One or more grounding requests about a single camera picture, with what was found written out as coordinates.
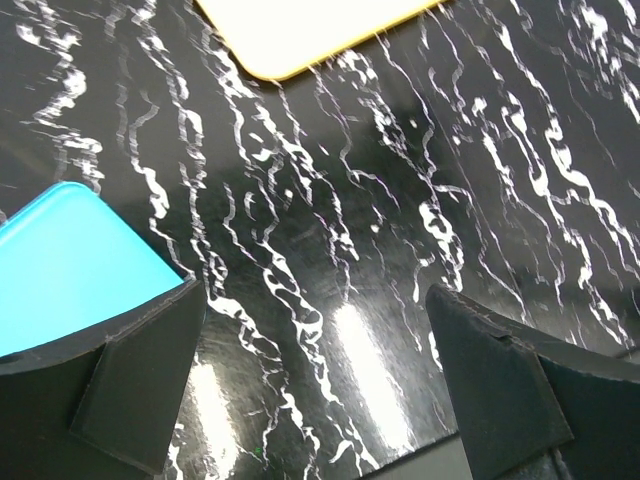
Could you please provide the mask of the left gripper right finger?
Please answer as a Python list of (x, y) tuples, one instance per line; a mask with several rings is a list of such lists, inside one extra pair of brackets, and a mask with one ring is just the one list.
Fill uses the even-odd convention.
[(440, 285), (425, 306), (473, 478), (638, 478), (638, 365)]

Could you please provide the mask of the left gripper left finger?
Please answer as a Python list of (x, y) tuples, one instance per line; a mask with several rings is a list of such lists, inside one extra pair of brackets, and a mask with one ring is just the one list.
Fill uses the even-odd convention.
[(4, 479), (152, 479), (165, 467), (206, 310), (196, 279), (1, 358)]

